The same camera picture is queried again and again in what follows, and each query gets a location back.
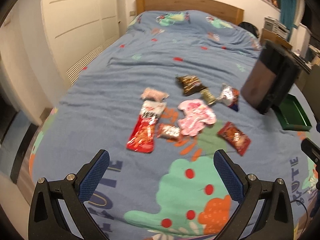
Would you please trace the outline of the red spicy snack packet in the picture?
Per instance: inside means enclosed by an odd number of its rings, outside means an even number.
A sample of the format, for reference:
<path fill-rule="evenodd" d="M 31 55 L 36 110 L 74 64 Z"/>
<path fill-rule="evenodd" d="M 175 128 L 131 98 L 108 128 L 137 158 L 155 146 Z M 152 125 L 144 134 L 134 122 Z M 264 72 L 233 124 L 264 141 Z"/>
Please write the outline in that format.
<path fill-rule="evenodd" d="M 246 153 L 251 143 L 248 135 L 238 129 L 232 122 L 226 122 L 223 128 L 217 132 L 217 135 L 227 141 L 240 156 Z"/>

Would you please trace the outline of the green tray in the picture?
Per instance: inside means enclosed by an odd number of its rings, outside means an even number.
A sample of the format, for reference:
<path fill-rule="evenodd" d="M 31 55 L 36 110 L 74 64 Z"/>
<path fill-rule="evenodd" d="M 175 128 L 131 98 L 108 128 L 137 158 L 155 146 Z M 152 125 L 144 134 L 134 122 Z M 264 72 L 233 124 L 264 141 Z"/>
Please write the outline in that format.
<path fill-rule="evenodd" d="M 292 94 L 287 94 L 279 106 L 273 105 L 278 121 L 285 131 L 304 131 L 308 132 L 312 124 L 308 119 L 303 107 Z"/>

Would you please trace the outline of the small red brown candy packet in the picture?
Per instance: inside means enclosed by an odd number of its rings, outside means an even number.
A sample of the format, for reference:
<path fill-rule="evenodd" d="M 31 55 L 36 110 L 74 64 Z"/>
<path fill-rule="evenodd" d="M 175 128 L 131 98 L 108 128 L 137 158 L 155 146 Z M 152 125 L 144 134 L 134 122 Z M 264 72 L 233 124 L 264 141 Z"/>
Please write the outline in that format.
<path fill-rule="evenodd" d="M 157 130 L 157 137 L 178 141 L 181 137 L 181 129 L 170 124 L 160 124 Z"/>

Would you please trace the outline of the small olive gold packet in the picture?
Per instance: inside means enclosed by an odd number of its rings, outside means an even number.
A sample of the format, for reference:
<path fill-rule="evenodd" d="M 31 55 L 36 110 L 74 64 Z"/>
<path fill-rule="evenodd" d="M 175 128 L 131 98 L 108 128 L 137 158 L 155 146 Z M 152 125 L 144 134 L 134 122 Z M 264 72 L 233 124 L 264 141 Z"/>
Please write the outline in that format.
<path fill-rule="evenodd" d="M 210 92 L 208 88 L 202 89 L 200 91 L 200 94 L 208 105 L 212 105 L 216 102 L 216 97 L 213 96 L 213 94 Z"/>

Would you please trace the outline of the black cylindrical bin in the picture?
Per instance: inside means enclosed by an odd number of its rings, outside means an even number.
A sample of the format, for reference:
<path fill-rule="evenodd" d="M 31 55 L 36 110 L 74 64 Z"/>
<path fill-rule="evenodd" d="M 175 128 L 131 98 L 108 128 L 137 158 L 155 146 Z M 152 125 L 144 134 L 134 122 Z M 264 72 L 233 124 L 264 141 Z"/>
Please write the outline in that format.
<path fill-rule="evenodd" d="M 284 46 L 265 40 L 260 55 L 242 86 L 242 97 L 260 114 L 279 106 L 300 74 L 295 54 Z"/>

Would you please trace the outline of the white wardrobe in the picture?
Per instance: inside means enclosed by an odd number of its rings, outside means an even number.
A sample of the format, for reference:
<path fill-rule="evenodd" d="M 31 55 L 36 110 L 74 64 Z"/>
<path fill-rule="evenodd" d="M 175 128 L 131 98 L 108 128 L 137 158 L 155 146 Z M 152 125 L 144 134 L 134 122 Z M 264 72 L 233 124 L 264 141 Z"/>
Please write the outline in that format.
<path fill-rule="evenodd" d="M 3 0 L 1 85 L 43 122 L 94 57 L 119 37 L 117 0 Z"/>

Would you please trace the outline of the teal curtain by desk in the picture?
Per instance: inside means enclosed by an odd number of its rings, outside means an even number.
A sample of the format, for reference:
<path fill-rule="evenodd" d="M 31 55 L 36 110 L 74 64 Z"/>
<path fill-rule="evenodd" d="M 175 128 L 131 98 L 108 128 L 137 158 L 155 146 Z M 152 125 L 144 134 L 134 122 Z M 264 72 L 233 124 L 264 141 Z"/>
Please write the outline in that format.
<path fill-rule="evenodd" d="M 290 40 L 292 28 L 295 26 L 297 0 L 280 0 L 280 22 L 289 30 L 287 41 Z"/>

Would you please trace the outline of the white printer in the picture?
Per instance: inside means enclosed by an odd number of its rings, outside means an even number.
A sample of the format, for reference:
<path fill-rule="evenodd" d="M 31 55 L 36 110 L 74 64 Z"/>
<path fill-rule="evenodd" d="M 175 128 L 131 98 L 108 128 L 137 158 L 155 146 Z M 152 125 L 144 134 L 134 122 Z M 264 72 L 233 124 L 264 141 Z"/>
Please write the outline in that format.
<path fill-rule="evenodd" d="M 284 40 L 287 40 L 289 36 L 289 29 L 282 23 L 280 23 L 277 19 L 272 18 L 272 17 L 265 17 L 264 18 L 264 29 L 277 34 Z"/>

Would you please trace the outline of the wooden drawer cabinet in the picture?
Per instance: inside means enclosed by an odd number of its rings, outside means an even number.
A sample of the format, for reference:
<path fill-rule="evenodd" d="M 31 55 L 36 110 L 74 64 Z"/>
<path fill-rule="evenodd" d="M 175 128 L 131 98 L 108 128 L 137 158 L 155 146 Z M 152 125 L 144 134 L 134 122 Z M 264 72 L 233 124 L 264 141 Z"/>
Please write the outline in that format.
<path fill-rule="evenodd" d="M 291 44 L 289 44 L 285 39 L 281 38 L 279 35 L 271 32 L 271 31 L 268 31 L 263 28 L 262 32 L 261 32 L 260 43 L 263 45 L 266 40 L 270 40 L 276 44 L 279 44 L 288 50 L 292 49 Z"/>

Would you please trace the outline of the blue cartoon bedspread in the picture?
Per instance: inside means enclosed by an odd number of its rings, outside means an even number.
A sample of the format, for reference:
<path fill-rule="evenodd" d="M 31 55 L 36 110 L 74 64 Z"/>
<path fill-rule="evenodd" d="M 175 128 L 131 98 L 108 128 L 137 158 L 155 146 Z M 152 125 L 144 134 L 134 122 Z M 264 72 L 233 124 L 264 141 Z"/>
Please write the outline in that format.
<path fill-rule="evenodd" d="M 315 128 L 285 131 L 273 110 L 260 114 L 239 95 L 239 111 L 208 105 L 200 92 L 183 95 L 177 76 L 196 75 L 216 98 L 226 83 L 239 92 L 259 54 L 249 31 L 208 13 L 146 11 L 123 37 L 83 69 L 44 123 L 30 156 L 32 181 L 60 180 L 107 150 L 110 165 L 90 200 L 91 216 L 110 239 L 211 239 L 237 208 L 213 165 L 222 149 L 246 173 L 285 181 L 295 236 L 319 208 L 316 166 L 301 150 L 319 143 Z M 151 153 L 128 150 L 147 87 L 169 94 L 155 127 Z M 185 100 L 202 100 L 214 125 L 180 140 L 157 137 L 160 124 L 178 126 Z M 232 122 L 251 139 L 240 156 L 217 132 Z"/>

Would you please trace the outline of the brown gold snack packet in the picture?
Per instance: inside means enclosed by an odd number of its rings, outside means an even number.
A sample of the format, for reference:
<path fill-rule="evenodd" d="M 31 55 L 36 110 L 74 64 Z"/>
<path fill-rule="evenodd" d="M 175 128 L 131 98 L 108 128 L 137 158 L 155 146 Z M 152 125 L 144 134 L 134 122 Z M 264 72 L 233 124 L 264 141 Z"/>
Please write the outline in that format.
<path fill-rule="evenodd" d="M 184 96 L 190 96 L 207 89 L 196 75 L 177 76 L 176 81 L 182 87 Z"/>

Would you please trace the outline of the tall red white snack pouch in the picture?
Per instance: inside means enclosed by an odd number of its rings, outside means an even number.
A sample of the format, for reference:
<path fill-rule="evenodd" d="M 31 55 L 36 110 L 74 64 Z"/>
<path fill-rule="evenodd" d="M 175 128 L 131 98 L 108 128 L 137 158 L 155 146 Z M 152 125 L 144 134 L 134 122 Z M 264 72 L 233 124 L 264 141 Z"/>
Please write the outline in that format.
<path fill-rule="evenodd" d="M 167 106 L 166 102 L 146 100 L 143 102 L 137 123 L 126 148 L 140 153 L 151 153 L 154 149 L 155 127 Z"/>

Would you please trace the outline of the blue white wafer packet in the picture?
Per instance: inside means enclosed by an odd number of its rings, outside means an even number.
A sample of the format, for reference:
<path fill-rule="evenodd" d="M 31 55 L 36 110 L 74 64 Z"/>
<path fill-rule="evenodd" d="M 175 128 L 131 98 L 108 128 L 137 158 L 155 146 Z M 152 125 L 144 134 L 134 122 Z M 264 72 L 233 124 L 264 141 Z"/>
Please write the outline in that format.
<path fill-rule="evenodd" d="M 217 102 L 223 103 L 230 109 L 238 112 L 239 111 L 239 95 L 240 95 L 240 92 L 236 88 L 226 83 L 223 83 L 221 87 L 220 96 L 218 96 L 216 100 Z"/>

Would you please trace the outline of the wooden headboard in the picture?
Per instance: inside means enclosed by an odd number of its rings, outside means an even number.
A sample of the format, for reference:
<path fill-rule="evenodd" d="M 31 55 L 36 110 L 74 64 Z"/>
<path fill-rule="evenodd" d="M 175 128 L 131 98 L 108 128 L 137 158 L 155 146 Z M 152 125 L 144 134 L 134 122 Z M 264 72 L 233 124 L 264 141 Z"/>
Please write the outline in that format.
<path fill-rule="evenodd" d="M 199 10 L 235 25 L 244 21 L 244 10 L 214 0 L 136 0 L 136 12 Z"/>

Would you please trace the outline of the black bag beside bed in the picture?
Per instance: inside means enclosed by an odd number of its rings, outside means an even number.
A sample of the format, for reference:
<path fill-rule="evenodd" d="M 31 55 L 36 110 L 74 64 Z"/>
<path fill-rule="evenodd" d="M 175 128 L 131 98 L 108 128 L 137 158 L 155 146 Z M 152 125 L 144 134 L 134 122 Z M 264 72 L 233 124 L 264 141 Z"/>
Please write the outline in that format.
<path fill-rule="evenodd" d="M 242 21 L 241 23 L 238 24 L 238 26 L 243 28 L 243 29 L 245 29 L 245 30 L 247 30 L 247 31 L 249 31 L 256 38 L 259 38 L 260 33 L 259 33 L 258 28 L 255 25 L 253 25 L 253 24 L 251 24 L 249 22 Z"/>

